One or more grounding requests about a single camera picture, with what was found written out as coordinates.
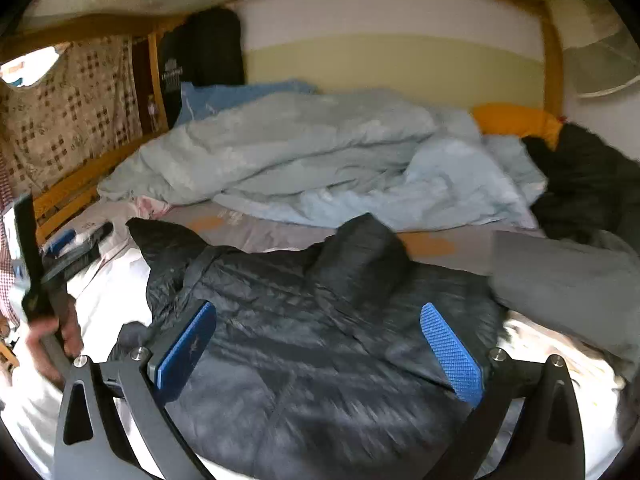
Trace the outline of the person's left hand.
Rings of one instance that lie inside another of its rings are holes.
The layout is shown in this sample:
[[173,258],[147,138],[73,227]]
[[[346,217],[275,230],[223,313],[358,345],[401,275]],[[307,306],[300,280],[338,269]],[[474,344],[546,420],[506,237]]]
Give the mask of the person's left hand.
[[65,378],[51,360],[47,349],[44,348],[43,341],[51,336],[70,361],[80,356],[84,348],[75,308],[75,298],[66,295],[66,300],[67,315],[65,320],[60,321],[56,316],[48,316],[29,322],[25,342],[36,371],[58,390],[64,389]]

